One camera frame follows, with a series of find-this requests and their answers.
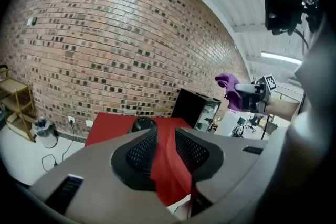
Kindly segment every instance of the plastic bag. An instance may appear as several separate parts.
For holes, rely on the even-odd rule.
[[[40,137],[48,137],[52,133],[52,124],[51,121],[48,119],[41,118],[34,122],[32,127],[35,131],[35,134]]]

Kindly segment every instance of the office chair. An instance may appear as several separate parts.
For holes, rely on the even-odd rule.
[[[253,126],[258,126],[260,120],[261,120],[262,116],[253,116],[253,118],[250,118],[248,120],[247,123],[251,124],[251,125],[247,125],[246,124],[246,129],[250,128],[252,130],[252,132],[255,132],[256,129],[253,128]]]

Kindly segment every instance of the brick wall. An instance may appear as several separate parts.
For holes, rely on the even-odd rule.
[[[37,17],[35,26],[26,26]],[[39,115],[86,137],[100,111],[170,116],[180,88],[221,99],[222,72],[247,81],[230,35],[200,0],[13,0],[0,63],[32,83]]]

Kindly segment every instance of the black mesh panel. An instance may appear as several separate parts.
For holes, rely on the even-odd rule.
[[[153,133],[127,152],[127,163],[134,170],[142,172],[150,177],[155,151],[156,133]]]
[[[209,158],[209,151],[176,131],[176,150],[188,171],[192,173]]]

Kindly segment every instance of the person's arm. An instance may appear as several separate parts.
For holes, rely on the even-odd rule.
[[[300,103],[292,103],[270,97],[266,104],[266,114],[273,114],[284,120],[291,121]]]

